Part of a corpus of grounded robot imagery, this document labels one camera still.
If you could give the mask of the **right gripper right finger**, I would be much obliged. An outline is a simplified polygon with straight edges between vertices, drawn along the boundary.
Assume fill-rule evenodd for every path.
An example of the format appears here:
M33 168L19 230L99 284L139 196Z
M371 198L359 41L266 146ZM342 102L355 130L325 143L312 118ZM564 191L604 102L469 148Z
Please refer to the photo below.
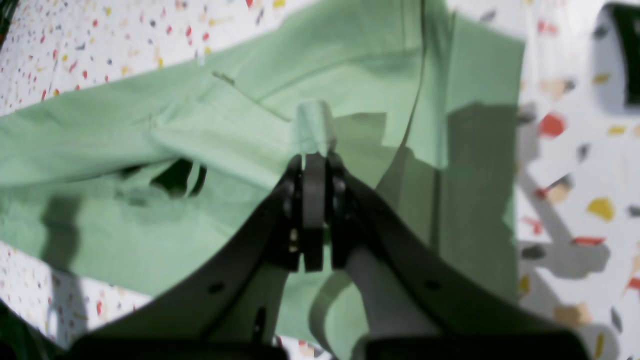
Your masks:
M587 360L571 330L485 291L431 253L390 206L327 155L332 265L365 306L357 360Z

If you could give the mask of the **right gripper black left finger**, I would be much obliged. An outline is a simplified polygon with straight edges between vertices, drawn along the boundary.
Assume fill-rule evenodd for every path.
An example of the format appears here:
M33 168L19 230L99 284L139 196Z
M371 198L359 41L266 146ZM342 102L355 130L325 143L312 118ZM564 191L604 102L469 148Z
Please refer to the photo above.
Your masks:
M77 340L67 360L286 360L273 343L288 275L302 157L231 240L193 274Z

